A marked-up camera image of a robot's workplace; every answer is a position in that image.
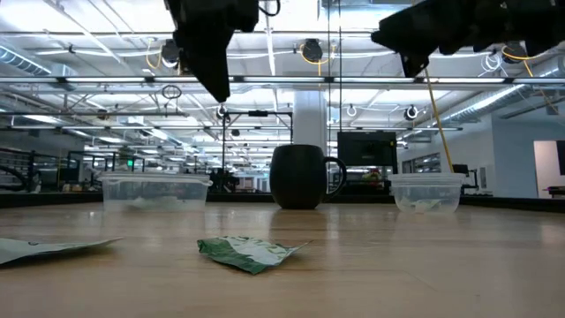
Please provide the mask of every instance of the monitor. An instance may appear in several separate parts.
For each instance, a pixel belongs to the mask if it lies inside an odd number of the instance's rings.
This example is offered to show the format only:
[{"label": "monitor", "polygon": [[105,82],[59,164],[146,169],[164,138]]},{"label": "monitor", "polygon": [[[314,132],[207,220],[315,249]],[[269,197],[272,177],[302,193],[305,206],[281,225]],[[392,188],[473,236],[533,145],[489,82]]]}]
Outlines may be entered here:
[{"label": "monitor", "polygon": [[346,166],[389,166],[396,170],[396,133],[339,132],[337,157]]}]

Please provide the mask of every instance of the black mug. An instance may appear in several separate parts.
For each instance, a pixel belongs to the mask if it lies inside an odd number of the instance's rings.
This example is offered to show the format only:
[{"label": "black mug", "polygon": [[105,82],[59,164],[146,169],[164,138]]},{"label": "black mug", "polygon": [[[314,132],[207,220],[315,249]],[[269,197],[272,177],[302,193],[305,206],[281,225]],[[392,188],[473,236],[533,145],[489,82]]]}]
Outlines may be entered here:
[{"label": "black mug", "polygon": [[[337,163],[342,180],[337,189],[326,194],[326,163],[329,162]],[[285,145],[277,147],[273,153],[269,184],[273,198],[281,208],[310,209],[339,193],[346,178],[345,164],[337,158],[325,157],[320,147]]]}]

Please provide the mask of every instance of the crumpled wrapper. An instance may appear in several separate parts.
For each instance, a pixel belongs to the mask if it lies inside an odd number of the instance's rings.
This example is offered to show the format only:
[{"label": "crumpled wrapper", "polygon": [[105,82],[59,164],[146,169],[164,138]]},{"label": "crumpled wrapper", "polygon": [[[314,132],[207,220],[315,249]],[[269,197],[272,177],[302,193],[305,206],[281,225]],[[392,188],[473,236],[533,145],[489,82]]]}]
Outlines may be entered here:
[{"label": "crumpled wrapper", "polygon": [[198,240],[201,254],[222,264],[235,266],[253,275],[261,271],[280,265],[287,257],[291,256],[300,246],[286,247],[280,244],[271,244],[257,238],[247,237],[220,237]]}]

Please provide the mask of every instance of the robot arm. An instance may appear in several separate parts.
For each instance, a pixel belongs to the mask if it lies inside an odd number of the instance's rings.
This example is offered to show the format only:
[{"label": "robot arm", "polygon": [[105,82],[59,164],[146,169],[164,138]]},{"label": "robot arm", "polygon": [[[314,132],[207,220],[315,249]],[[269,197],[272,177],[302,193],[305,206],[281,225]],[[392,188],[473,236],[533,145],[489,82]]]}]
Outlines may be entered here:
[{"label": "robot arm", "polygon": [[526,55],[536,56],[565,39],[565,0],[426,0],[383,19],[371,39],[400,53],[406,77],[418,76],[437,49],[451,55],[524,41]]},{"label": "robot arm", "polygon": [[218,101],[230,97],[226,49],[236,30],[252,32],[258,0],[164,0],[176,31],[178,68],[193,74]]}]

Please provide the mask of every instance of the plastic container lid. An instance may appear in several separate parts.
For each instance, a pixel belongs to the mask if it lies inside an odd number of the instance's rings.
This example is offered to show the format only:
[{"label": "plastic container lid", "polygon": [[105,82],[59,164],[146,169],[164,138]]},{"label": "plastic container lid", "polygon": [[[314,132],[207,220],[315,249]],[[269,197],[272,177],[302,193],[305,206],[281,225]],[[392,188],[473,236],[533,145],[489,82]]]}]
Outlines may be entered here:
[{"label": "plastic container lid", "polygon": [[191,174],[166,173],[135,173],[124,171],[103,172],[98,178],[102,181],[134,181],[134,182],[171,182],[171,183],[202,183],[210,186],[210,176]]},{"label": "plastic container lid", "polygon": [[464,179],[463,173],[403,173],[388,176],[393,185],[461,185]]}]

